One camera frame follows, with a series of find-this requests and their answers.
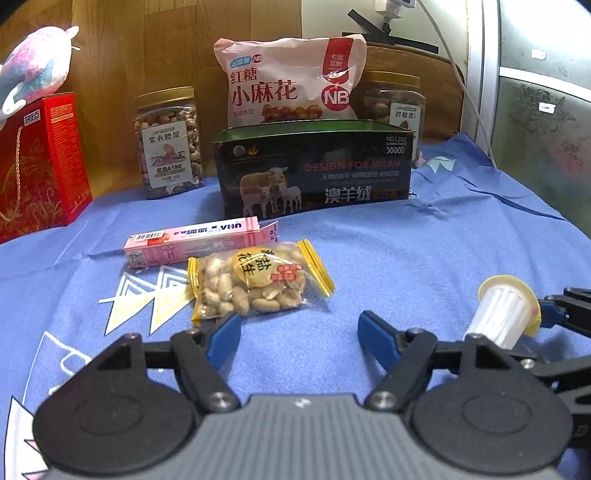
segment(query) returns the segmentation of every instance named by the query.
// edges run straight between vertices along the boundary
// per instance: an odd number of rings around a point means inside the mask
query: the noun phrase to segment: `yellow package label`
[[[234,273],[249,287],[266,287],[273,282],[295,281],[300,264],[286,262],[269,247],[250,247],[232,258]]]

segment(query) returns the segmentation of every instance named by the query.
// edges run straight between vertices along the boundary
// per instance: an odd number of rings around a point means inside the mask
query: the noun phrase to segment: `nut jar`
[[[413,164],[423,135],[425,97],[418,92],[420,79],[392,72],[365,71],[352,93],[351,105],[360,119],[375,120],[414,132]]]
[[[203,185],[194,96],[193,87],[178,87],[135,98],[138,161],[149,199]]]

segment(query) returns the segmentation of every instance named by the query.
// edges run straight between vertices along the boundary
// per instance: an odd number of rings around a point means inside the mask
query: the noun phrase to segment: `clear plastic bag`
[[[197,325],[233,312],[249,316],[298,308],[335,290],[308,240],[190,258],[188,272]]]

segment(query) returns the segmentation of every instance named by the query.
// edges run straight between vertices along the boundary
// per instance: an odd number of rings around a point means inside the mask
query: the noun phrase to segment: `wood panel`
[[[70,75],[94,197],[138,187],[133,98],[192,85],[204,172],[211,140],[227,124],[228,82],[213,55],[220,37],[301,37],[301,0],[27,0],[0,28],[0,61],[29,33],[78,25]]]

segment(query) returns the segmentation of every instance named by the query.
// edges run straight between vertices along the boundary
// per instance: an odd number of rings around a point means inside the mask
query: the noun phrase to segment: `round hub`
[[[425,393],[412,423],[443,460],[485,475],[522,475],[557,463],[572,432],[566,406],[534,378],[479,370]]]
[[[58,390],[37,411],[33,431],[51,465],[79,475],[124,475],[174,453],[195,427],[193,406],[145,379],[86,391]]]

